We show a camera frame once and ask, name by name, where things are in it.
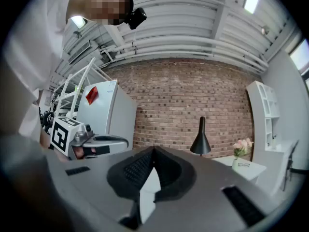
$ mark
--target brick wall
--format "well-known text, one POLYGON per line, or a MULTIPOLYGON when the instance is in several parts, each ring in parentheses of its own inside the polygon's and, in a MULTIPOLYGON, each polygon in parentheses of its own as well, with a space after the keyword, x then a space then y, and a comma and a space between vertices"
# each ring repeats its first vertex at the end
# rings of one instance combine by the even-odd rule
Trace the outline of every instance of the brick wall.
POLYGON ((215 61, 157 59, 105 69, 138 102, 134 148, 163 145, 188 150, 199 118, 206 118, 211 153, 233 154, 238 139, 253 139, 253 119, 246 86, 259 76, 215 61))

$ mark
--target person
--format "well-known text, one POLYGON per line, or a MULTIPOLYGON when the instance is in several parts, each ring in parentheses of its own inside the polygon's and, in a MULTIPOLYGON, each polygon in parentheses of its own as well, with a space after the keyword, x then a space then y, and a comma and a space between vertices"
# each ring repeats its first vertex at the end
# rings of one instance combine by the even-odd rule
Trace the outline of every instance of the person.
MULTIPOLYGON (((68 19, 80 15, 101 24, 124 21, 130 0, 31 0, 3 46, 0 133, 20 133, 47 148, 40 126, 39 97, 58 66, 68 19)), ((83 151, 77 149, 78 157, 83 151)))

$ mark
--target white wall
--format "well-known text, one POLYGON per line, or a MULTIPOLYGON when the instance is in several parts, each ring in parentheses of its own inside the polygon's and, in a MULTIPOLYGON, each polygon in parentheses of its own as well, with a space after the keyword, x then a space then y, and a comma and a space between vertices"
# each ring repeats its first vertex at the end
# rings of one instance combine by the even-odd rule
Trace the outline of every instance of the white wall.
POLYGON ((42 96, 41 96, 41 100, 40 100, 40 104, 39 107, 41 109, 41 114, 44 114, 45 111, 49 110, 49 104, 45 105, 45 101, 46 101, 46 97, 52 97, 53 93, 50 90, 43 90, 42 96))
POLYGON ((262 76, 275 90, 282 140, 299 140, 293 154, 294 169, 309 169, 309 96, 306 85, 290 56, 279 51, 262 76))

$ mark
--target white bookshelf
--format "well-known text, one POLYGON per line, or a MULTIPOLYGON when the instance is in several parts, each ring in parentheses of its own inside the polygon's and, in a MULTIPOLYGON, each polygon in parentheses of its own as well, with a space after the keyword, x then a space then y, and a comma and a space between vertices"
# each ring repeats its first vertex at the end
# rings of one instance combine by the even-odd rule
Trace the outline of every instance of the white bookshelf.
POLYGON ((247 86, 247 91, 254 120, 253 162, 267 167, 257 185, 273 195, 282 181, 291 143, 281 140, 280 112, 274 90, 255 81, 247 86))

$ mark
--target black slot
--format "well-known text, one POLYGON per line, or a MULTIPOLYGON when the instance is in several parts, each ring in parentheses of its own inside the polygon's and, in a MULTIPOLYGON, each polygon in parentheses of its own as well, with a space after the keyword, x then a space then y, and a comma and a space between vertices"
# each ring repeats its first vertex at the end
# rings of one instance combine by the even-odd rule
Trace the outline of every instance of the black slot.
POLYGON ((90 168, 88 168, 88 167, 79 167, 79 168, 67 169, 66 173, 67 173, 68 176, 70 176, 70 175, 74 175, 74 174, 80 174, 80 173, 86 172, 88 170, 90 170, 90 168))
POLYGON ((237 187, 227 187, 222 192, 249 227, 265 217, 237 187))

